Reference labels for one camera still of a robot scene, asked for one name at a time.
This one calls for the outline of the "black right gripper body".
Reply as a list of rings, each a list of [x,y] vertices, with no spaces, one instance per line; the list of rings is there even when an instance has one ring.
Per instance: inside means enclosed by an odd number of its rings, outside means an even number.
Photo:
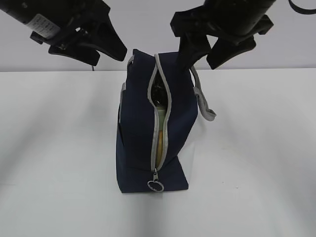
[[[272,0],[206,0],[203,5],[175,12],[172,31],[185,45],[208,46],[213,36],[232,46],[256,45],[254,35],[265,34],[272,23],[266,23],[266,12]]]

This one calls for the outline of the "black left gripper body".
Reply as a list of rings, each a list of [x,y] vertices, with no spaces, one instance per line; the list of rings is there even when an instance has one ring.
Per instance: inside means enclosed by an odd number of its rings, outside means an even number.
[[[83,25],[109,18],[110,7],[102,0],[2,0],[1,11],[32,30],[39,44],[83,42]]]

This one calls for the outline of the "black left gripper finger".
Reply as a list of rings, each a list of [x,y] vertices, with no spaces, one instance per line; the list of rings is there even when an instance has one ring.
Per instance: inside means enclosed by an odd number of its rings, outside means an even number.
[[[127,48],[109,18],[103,21],[90,21],[82,27],[86,31],[83,46],[102,52],[120,62],[125,59]]]
[[[100,51],[99,46],[80,41],[79,43],[61,42],[51,45],[48,53],[69,57],[91,66],[96,66],[100,59],[98,51]]]

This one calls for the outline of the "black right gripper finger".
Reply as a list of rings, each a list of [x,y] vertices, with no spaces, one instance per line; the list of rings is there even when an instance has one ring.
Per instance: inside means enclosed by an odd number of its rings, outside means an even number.
[[[207,62],[211,69],[217,69],[230,59],[248,51],[253,50],[256,47],[254,37],[249,37],[238,44],[218,39],[207,55]]]
[[[211,46],[206,35],[185,33],[180,37],[177,63],[182,69],[190,69],[210,51]]]

